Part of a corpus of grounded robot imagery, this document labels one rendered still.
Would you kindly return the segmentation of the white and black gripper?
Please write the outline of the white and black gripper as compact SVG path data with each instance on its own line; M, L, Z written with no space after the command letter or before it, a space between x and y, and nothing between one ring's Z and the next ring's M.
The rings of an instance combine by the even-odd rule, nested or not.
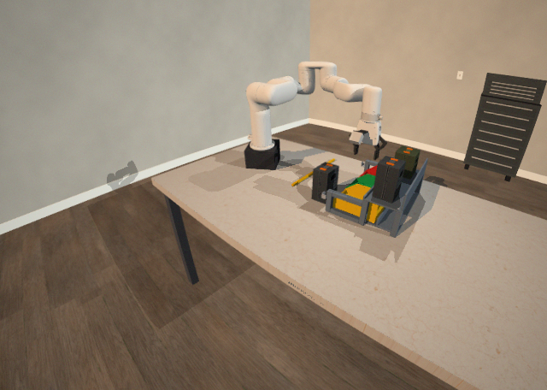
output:
M357 130L368 131L368 133L364 134L362 143L374 146L376 151L374 152L373 159L376 160L379 157L379 151L387 144L387 142L381 137L381 121L364 121L363 119L359 119L356 131ZM382 146L379 146L379 140L383 143ZM353 145L354 155L356 155L358 153L359 145Z

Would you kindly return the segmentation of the yellow open bin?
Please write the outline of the yellow open bin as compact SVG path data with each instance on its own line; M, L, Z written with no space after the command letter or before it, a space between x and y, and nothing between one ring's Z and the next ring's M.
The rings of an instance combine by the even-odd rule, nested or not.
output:
M350 195L355 198L362 199L363 196L367 193L367 191L371 187L363 186L360 184L355 184L353 186L350 186L348 188L345 188L342 193ZM359 216L361 214L361 206L345 202L343 200L334 198L333 199L333 207L346 211L348 213L351 213L352 215ZM375 223L377 221L378 216L381 214L381 212L384 210L385 207L378 206L377 204L369 203L368 208L368 216L367 221Z

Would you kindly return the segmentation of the grey metal shelf rack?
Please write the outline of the grey metal shelf rack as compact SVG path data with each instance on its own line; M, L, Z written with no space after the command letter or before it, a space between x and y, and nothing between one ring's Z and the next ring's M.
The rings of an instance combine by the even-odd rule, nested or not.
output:
M393 203L372 197L374 185L363 196L363 200L329 189L327 190L327 192L324 191L321 194L321 198L326 199L325 211L332 213L336 216L343 217L344 219L350 220L352 222L361 224L363 226L365 225L365 223L367 223L377 228L381 228L385 231L390 232L391 237L396 238L401 226L403 225L412 206L415 203L415 200L420 193L421 184L425 174L424 171L426 171L427 160L428 158L423 163L420 170L416 169L411 180L403 178L400 192L398 193ZM332 207L333 197L361 206L362 208L360 217ZM369 203L385 207L375 223L367 221Z

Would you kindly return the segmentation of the green open bin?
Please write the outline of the green open bin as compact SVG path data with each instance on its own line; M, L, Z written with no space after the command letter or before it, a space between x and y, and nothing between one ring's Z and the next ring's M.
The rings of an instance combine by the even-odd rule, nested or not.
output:
M372 187L374 185L374 179L375 175L372 174L365 174L359 178L356 178L351 184L349 184L346 188L353 186L355 184L361 184L363 186ZM352 185L353 184L353 185Z

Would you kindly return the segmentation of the red bin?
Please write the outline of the red bin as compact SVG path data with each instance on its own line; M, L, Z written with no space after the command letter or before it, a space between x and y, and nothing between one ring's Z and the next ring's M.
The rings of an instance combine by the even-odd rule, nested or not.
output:
M363 175L365 174L372 174L372 175L376 175L376 170L377 170L377 166L374 166L370 169L367 169L365 170L365 172L363 173Z

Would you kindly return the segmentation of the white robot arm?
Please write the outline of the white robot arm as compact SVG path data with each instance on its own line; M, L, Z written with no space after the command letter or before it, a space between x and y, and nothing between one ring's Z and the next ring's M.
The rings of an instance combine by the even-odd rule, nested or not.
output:
M297 94L312 94L315 90L315 69L320 70L320 83L324 91L334 93L337 99L345 102L362 102L361 119L383 119L380 115L381 88L368 84L349 84L347 79L337 76L337 66L332 62L300 62L299 83L291 76L285 76L270 80L268 83L253 82L247 87L246 96L250 106L252 131L247 138L251 139L250 148L265 151L275 146L271 134L269 106L289 102Z

